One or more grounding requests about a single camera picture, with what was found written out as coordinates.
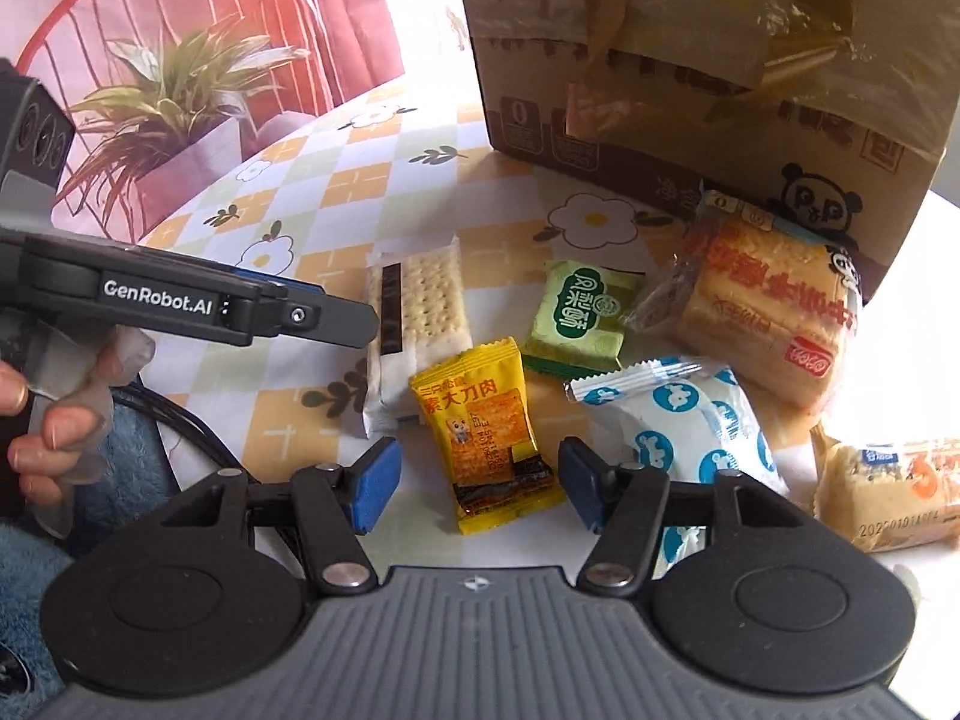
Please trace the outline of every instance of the yellow snack package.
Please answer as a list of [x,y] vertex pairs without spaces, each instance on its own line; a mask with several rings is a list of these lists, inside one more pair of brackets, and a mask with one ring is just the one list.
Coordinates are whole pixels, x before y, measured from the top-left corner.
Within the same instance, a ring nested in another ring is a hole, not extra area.
[[410,379],[457,498],[464,535],[563,501],[536,449],[520,348],[513,338],[461,352]]

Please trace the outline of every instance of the potted plant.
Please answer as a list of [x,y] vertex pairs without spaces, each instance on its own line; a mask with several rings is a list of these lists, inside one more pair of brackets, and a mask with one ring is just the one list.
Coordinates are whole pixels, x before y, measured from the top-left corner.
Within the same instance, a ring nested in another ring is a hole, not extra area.
[[239,165],[241,134],[256,138],[248,100],[277,88],[270,83],[272,70],[309,54],[271,47],[269,37],[245,35],[243,26],[231,18],[160,55],[131,41],[107,41],[133,82],[98,89],[70,108],[92,114],[78,124],[80,134],[104,138],[58,199],[79,190],[80,207],[97,199],[106,223],[117,200],[136,185],[142,236]]

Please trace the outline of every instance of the checkered tablecloth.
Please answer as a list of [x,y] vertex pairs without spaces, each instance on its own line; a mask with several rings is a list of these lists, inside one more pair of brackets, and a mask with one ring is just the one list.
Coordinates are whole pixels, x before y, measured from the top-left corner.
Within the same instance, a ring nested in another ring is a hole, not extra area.
[[[659,186],[671,191],[667,179]],[[526,337],[542,297],[545,260],[574,258],[645,272],[668,263],[682,225],[661,217],[635,200],[493,152],[475,74],[464,62],[429,79],[397,79],[320,117],[217,181],[155,229],[147,244],[362,299],[366,265],[380,252],[429,250],[456,234],[470,328],[476,343],[486,343]],[[960,395],[944,384],[960,377],[960,358],[951,351],[955,327],[944,319],[917,320],[943,292],[937,274],[942,281],[960,269],[950,244],[958,229],[957,209],[930,196],[861,323],[850,365],[854,386],[846,397],[853,421],[870,427],[911,412],[917,436],[949,431],[950,415],[956,423]],[[923,264],[930,252],[940,258],[932,266]],[[926,367],[902,363],[920,350],[930,360]],[[656,351],[628,346],[627,362]],[[370,445],[359,413],[365,358],[362,351],[296,338],[261,338],[236,348],[160,337],[144,379],[200,415],[256,477],[275,481],[321,461],[351,464]],[[909,379],[911,371],[930,370],[943,372],[940,384]],[[527,384],[531,420],[547,459],[571,434],[586,437],[611,459],[625,457],[619,440],[566,402],[560,382],[528,371]],[[910,396],[908,386],[925,396]],[[892,394],[903,395],[899,405]],[[812,471],[808,423],[762,395],[752,396],[752,403],[781,469]],[[960,435],[960,425],[954,427]],[[165,432],[164,440],[182,484],[211,470],[172,434]],[[400,489],[376,531],[364,536],[379,572],[402,563],[563,565],[573,576],[582,565],[594,536],[569,504],[479,536],[458,536],[429,429],[405,428],[400,440]],[[788,480],[792,488],[803,482]],[[919,577],[925,599],[917,643],[895,688],[928,716],[946,720],[947,707],[956,702],[949,686],[952,654],[942,655],[960,640],[960,617],[952,611],[960,560],[942,544],[882,560]],[[942,652],[938,642],[944,642]]]
[[[656,223],[644,225],[651,219]],[[397,79],[320,117],[210,186],[155,229],[147,245],[362,299],[371,258],[429,250],[456,234],[470,328],[476,343],[486,343],[526,337],[542,297],[544,261],[574,258],[653,272],[670,259],[682,231],[633,200],[492,151],[475,74],[464,65],[424,83]],[[261,338],[236,348],[160,337],[144,378],[200,415],[263,481],[285,480],[321,461],[350,464],[368,446],[359,415],[366,392],[362,351],[298,338]],[[528,386],[547,459],[555,458],[562,437],[592,435],[559,381],[528,372]],[[776,427],[776,415],[767,422],[778,433],[771,436],[774,447],[794,442],[789,430]],[[586,555],[592,538],[568,506],[496,535],[455,536],[453,498],[429,432],[414,427],[402,440],[409,446],[401,490],[368,538],[374,559],[383,560],[378,568],[469,562],[467,553],[486,552],[481,545],[491,539],[511,545],[497,555],[510,562],[522,543],[510,531],[553,538],[558,522],[579,546],[553,560],[575,566]],[[174,437],[168,443],[181,479],[208,472],[191,447]],[[531,560],[528,546],[522,562]]]

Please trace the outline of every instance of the snack package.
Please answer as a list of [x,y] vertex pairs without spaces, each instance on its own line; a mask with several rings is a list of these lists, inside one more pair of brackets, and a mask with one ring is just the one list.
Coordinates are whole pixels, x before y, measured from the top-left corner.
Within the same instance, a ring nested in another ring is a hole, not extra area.
[[619,370],[620,316],[642,278],[573,260],[547,263],[544,300],[523,345],[523,365],[563,379]]
[[367,348],[363,422],[371,439],[394,432],[419,407],[410,377],[473,346],[460,276],[460,241],[444,248],[373,266],[368,302],[380,332]]
[[[786,494],[750,401],[721,362],[664,357],[569,382],[566,391],[594,406],[590,415],[618,432],[642,466],[701,484],[738,469]],[[702,537],[699,528],[664,529],[658,571],[703,546]]]
[[864,552],[960,536],[960,439],[849,445],[817,425],[813,512]]
[[672,333],[819,413],[856,333],[860,303],[859,277],[843,248],[708,191],[674,269],[625,322]]
[[563,490],[536,450],[513,338],[469,349],[410,380],[440,447],[464,535],[555,506]]

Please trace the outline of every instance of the red chair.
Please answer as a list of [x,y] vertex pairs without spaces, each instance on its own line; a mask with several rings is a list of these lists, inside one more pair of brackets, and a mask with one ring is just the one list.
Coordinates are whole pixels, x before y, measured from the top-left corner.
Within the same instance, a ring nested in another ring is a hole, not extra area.
[[[62,0],[27,42],[16,66],[21,73],[42,81],[58,102],[69,108],[96,89],[124,82],[107,50],[107,40],[128,39],[155,48],[179,42],[186,33],[234,14],[248,19],[257,33],[269,35],[272,45],[303,47],[310,52],[306,59],[274,72],[273,81],[280,90],[251,100],[257,125],[285,111],[318,116],[333,108],[329,44],[313,0]],[[75,138],[66,175],[72,175],[99,139],[97,135]],[[78,191],[64,197],[59,203],[66,204],[69,214],[62,213],[62,207],[56,209],[56,223],[115,240],[140,240],[157,220],[148,218],[137,196],[121,196],[104,218],[103,199],[108,190],[109,186],[102,187],[85,202]]]

